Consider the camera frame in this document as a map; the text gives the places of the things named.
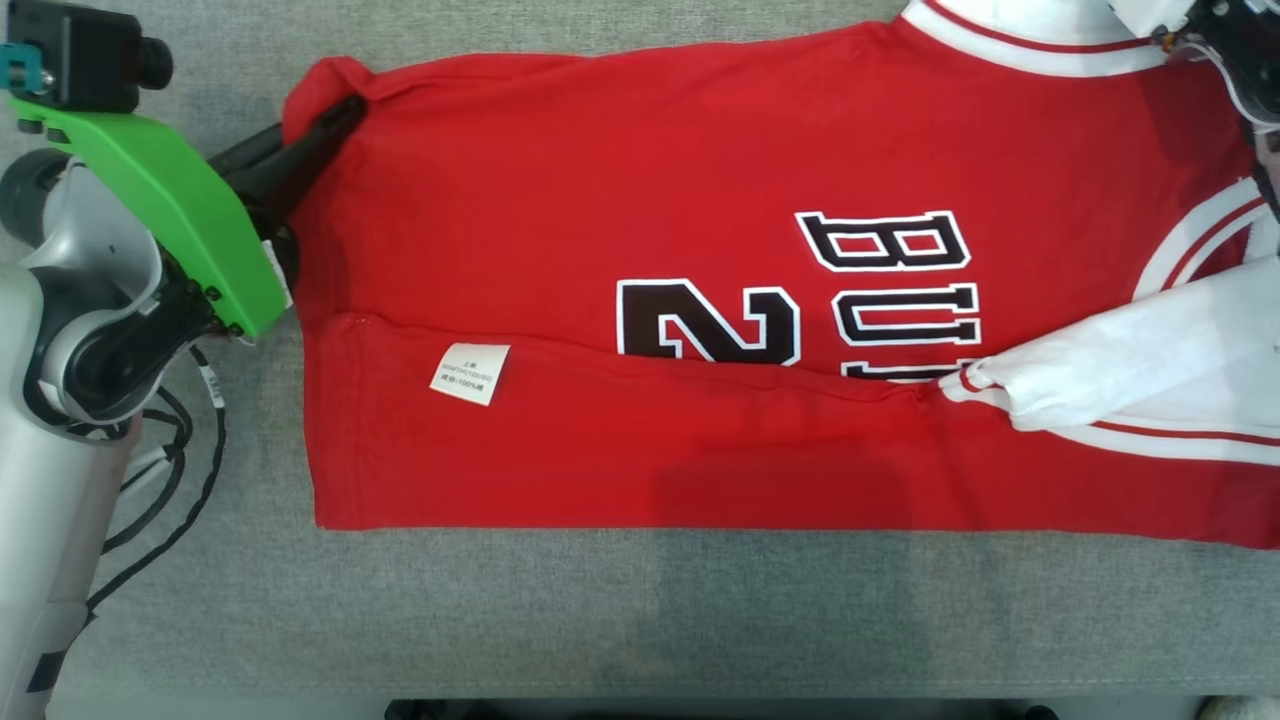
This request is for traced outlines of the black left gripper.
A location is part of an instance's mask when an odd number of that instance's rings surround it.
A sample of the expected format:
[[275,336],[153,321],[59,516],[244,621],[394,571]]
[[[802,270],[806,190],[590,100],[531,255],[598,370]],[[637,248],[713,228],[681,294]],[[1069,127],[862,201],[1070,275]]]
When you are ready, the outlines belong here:
[[366,110],[362,97],[349,95],[320,113],[297,140],[284,140],[283,124],[276,123],[207,160],[244,205],[282,286],[285,309],[294,306],[300,274],[300,250],[288,217]]

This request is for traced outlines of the red white Bulls jersey shirt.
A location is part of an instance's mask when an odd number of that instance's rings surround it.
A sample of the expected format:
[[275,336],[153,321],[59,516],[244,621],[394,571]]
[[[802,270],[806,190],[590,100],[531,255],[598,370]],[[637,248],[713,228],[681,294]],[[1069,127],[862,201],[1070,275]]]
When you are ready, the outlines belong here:
[[321,60],[315,520],[1280,550],[1280,258],[1213,63],[1106,0],[603,56]]

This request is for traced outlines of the grey fabric sofa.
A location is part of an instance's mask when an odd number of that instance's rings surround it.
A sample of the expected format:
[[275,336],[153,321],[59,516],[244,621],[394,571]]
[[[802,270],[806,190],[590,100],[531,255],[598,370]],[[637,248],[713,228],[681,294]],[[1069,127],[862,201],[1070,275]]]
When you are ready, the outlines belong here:
[[[804,35],[906,0],[84,0],[175,53],[143,109],[216,151],[323,56]],[[302,346],[205,352],[227,456],[195,527],[73,646],[50,720],[380,717],[396,697],[1280,694],[1280,552],[1098,536],[314,524]]]

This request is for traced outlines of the white shoe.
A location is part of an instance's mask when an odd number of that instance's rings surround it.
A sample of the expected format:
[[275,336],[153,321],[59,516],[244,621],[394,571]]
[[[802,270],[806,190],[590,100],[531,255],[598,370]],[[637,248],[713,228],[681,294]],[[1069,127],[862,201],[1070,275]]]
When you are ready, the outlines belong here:
[[1199,711],[1196,720],[1280,720],[1280,697],[1213,697]]

